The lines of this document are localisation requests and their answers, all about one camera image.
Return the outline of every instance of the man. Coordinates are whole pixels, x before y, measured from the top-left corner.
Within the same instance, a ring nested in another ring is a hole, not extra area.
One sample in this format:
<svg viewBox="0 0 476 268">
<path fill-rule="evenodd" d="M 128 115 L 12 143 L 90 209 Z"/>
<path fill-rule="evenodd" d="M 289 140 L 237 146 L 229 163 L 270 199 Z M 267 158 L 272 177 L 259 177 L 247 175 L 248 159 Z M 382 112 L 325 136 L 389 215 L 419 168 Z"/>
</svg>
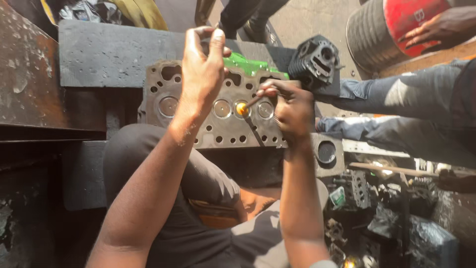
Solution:
<svg viewBox="0 0 476 268">
<path fill-rule="evenodd" d="M 252 41 L 277 46 L 276 36 L 266 23 L 288 1 L 230 0 L 221 12 L 219 26 L 227 38 L 236 39 L 238 29 L 243 27 Z"/>
<path fill-rule="evenodd" d="M 407 48 L 438 41 L 425 52 L 448 49 L 476 35 L 476 7 L 451 8 L 400 41 Z M 412 157 L 476 168 L 476 60 L 453 61 L 384 79 L 341 80 L 340 97 L 320 101 L 379 118 L 323 117 L 320 132 L 365 141 Z"/>
<path fill-rule="evenodd" d="M 200 45 L 207 37 L 211 37 L 208 57 Z M 227 72 L 223 56 L 230 51 L 224 43 L 220 29 L 188 30 L 182 94 L 168 129 L 130 125 L 110 140 L 104 180 L 108 202 L 113 202 L 86 267 L 291 264 L 336 268 L 328 260 L 324 243 L 321 204 L 327 195 L 320 196 L 323 184 L 314 176 L 309 92 L 282 81 L 270 80 L 261 86 L 260 94 L 276 97 L 280 92 L 275 119 L 289 144 L 280 201 L 252 220 L 224 230 L 204 226 L 188 203 L 191 198 L 234 207 L 240 204 L 236 183 L 192 149 Z"/>
</svg>

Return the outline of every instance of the hand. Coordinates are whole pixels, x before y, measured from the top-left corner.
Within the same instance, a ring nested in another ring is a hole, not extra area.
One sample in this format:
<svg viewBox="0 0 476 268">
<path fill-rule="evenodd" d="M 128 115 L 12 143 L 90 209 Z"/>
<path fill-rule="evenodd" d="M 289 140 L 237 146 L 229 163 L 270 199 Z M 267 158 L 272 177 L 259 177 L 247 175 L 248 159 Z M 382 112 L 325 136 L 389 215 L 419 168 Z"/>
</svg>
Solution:
<svg viewBox="0 0 476 268">
<path fill-rule="evenodd" d="M 422 54 L 424 54 L 441 49 L 450 49 L 475 35 L 476 8 L 458 7 L 450 8 L 434 16 L 420 27 L 406 33 L 397 42 L 408 41 L 405 49 L 409 49 L 429 41 L 438 41 L 437 45 L 423 50 Z"/>
<path fill-rule="evenodd" d="M 210 38 L 208 58 L 200 41 Z M 223 57 L 231 50 L 225 47 L 225 34 L 220 29 L 198 27 L 185 33 L 185 50 L 182 61 L 182 95 L 177 114 L 205 119 L 225 79 Z"/>
<path fill-rule="evenodd" d="M 274 118 L 289 146 L 311 132 L 314 99 L 309 91 L 295 85 L 295 81 L 268 79 L 260 85 L 258 96 L 278 97 Z"/>
<path fill-rule="evenodd" d="M 452 170 L 443 169 L 436 185 L 446 191 L 476 193 L 476 176 L 458 177 Z"/>
</svg>

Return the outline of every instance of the floor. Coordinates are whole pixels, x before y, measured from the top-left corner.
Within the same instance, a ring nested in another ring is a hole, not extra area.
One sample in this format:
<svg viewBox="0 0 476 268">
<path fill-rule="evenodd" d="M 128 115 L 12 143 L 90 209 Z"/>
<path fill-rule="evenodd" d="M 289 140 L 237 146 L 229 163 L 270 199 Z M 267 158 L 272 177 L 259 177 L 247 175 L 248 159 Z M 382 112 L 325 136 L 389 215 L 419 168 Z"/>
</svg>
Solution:
<svg viewBox="0 0 476 268">
<path fill-rule="evenodd" d="M 228 0 L 215 2 L 209 25 L 219 21 L 220 12 L 227 3 Z M 156 0 L 156 4 L 170 31 L 185 32 L 195 27 L 195 0 Z M 280 43 L 288 48 L 296 48 L 302 41 L 317 34 L 324 35 L 339 48 L 341 64 L 345 66 L 340 77 L 360 80 L 359 70 L 352 61 L 346 42 L 347 19 L 359 7 L 359 0 L 290 0 L 270 18 L 270 27 Z M 239 39 L 247 41 L 244 32 L 239 31 L 238 34 Z M 327 116 L 353 115 L 325 103 L 319 103 L 319 108 Z"/>
</svg>

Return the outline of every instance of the red barrel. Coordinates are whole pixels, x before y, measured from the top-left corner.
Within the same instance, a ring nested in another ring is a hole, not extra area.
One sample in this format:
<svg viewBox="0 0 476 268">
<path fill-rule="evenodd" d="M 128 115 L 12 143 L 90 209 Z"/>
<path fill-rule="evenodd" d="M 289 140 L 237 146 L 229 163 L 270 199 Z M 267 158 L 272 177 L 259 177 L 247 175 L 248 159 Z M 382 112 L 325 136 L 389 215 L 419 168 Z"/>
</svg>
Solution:
<svg viewBox="0 0 476 268">
<path fill-rule="evenodd" d="M 388 31 L 396 42 L 407 32 L 421 26 L 434 16 L 451 8 L 446 0 L 385 0 L 384 13 Z M 436 41 L 418 45 L 405 50 L 407 42 L 397 46 L 410 57 L 421 55 L 421 51 L 428 46 L 437 44 Z"/>
<path fill-rule="evenodd" d="M 369 0 L 347 22 L 349 51 L 368 72 L 419 56 L 432 44 L 405 50 L 406 42 L 397 40 L 450 7 L 447 0 Z"/>
</svg>

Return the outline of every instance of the black cylinder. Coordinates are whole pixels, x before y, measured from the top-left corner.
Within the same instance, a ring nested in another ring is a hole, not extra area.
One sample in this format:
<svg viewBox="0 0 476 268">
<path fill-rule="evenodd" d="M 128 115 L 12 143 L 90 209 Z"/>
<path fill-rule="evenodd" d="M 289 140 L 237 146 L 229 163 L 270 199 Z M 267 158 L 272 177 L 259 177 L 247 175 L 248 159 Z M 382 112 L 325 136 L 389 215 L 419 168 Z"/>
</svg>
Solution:
<svg viewBox="0 0 476 268">
<path fill-rule="evenodd" d="M 388 32 L 383 0 L 369 0 L 350 15 L 346 36 L 352 58 L 367 72 L 378 72 L 410 59 Z"/>
</svg>

